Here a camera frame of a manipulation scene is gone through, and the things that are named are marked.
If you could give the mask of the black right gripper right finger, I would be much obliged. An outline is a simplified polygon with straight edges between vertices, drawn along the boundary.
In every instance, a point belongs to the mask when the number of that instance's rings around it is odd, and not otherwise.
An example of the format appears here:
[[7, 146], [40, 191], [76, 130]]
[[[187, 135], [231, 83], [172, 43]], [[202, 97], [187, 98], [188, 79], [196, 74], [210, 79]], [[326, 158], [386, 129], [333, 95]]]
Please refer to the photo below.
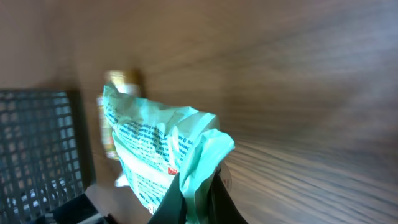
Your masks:
[[248, 224], [236, 208], [219, 175], [215, 175], [208, 192], [209, 224]]

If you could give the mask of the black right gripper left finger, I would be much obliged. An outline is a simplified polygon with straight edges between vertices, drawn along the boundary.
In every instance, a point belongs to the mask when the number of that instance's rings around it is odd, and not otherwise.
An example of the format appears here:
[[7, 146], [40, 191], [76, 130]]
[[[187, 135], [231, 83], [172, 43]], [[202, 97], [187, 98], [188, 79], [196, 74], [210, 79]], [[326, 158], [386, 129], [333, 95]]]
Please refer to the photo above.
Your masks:
[[186, 224], [187, 207], [179, 186], [180, 174], [174, 176], [158, 209], [147, 224]]

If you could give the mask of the teal snack packet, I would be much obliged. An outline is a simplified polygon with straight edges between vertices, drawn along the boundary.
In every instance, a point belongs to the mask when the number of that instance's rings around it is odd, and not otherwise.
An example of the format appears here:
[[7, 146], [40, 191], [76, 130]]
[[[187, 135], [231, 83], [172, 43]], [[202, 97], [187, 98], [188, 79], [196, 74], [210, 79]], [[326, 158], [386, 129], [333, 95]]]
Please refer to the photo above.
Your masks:
[[209, 223], [211, 181], [234, 149], [217, 115], [133, 97], [111, 82], [104, 86], [103, 103], [124, 175], [140, 203], [154, 214], [178, 174], [187, 223]]

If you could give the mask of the green drink carton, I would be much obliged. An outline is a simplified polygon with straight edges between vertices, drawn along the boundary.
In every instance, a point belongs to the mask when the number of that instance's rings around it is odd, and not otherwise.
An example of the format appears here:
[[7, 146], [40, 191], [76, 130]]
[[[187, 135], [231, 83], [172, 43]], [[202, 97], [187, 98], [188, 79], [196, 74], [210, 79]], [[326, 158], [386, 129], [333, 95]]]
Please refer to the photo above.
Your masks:
[[113, 159], [115, 161], [119, 160], [119, 156], [116, 152], [116, 148], [114, 145], [113, 139], [113, 130], [111, 126], [108, 124], [105, 115], [104, 115], [104, 104], [103, 104], [103, 96], [98, 95], [96, 98], [96, 104], [98, 107], [99, 114], [99, 126], [100, 126], [100, 135], [101, 135], [101, 143], [104, 148], [104, 152], [108, 159]]

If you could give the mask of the grey plastic mesh basket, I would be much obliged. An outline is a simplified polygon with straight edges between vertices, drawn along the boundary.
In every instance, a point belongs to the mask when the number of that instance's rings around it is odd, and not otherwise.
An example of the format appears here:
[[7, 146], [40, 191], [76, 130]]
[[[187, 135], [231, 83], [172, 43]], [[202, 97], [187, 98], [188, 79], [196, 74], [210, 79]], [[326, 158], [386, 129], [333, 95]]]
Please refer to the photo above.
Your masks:
[[28, 223], [96, 181], [80, 92], [1, 90], [1, 223]]

